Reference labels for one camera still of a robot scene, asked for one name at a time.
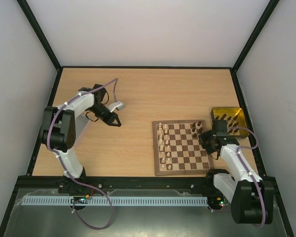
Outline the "wooden chess board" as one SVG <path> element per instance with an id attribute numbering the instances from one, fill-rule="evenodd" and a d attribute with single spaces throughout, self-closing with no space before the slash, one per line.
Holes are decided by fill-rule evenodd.
<path id="1" fill-rule="evenodd" d="M 155 175 L 198 175 L 213 169 L 214 159 L 200 145 L 204 131 L 204 120 L 152 122 Z"/>

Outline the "gold green metal tin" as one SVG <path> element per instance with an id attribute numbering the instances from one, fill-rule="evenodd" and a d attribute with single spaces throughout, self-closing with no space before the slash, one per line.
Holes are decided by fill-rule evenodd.
<path id="1" fill-rule="evenodd" d="M 242 108 L 234 107 L 214 107 L 210 112 L 210 120 L 225 120 L 227 122 L 228 132 L 231 136 L 245 139 L 249 136 L 249 132 L 243 129 L 235 129 L 235 127 L 247 128 L 244 112 Z"/>

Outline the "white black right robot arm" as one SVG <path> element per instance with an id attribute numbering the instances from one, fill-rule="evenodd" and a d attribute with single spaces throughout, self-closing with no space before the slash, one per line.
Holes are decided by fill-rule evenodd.
<path id="1" fill-rule="evenodd" d="M 242 153 L 243 147 L 225 120 L 214 120 L 209 131 L 199 135 L 207 154 L 217 153 L 229 167 L 230 174 L 215 172 L 205 181 L 210 193 L 220 191 L 228 200 L 231 215 L 237 224 L 264 226 L 273 221 L 274 186 L 263 180 L 250 166 Z"/>

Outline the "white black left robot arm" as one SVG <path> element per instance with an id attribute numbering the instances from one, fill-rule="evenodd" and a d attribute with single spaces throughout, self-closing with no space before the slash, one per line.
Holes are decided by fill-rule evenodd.
<path id="1" fill-rule="evenodd" d="M 108 126 L 121 126 L 116 110 L 125 108 L 113 94 L 114 102 L 109 106 L 103 102 L 109 97 L 103 85 L 82 87 L 76 96 L 63 104 L 47 106 L 43 112 L 39 139 L 59 160 L 64 176 L 80 178 L 84 167 L 78 161 L 74 145 L 89 121 L 103 121 Z"/>

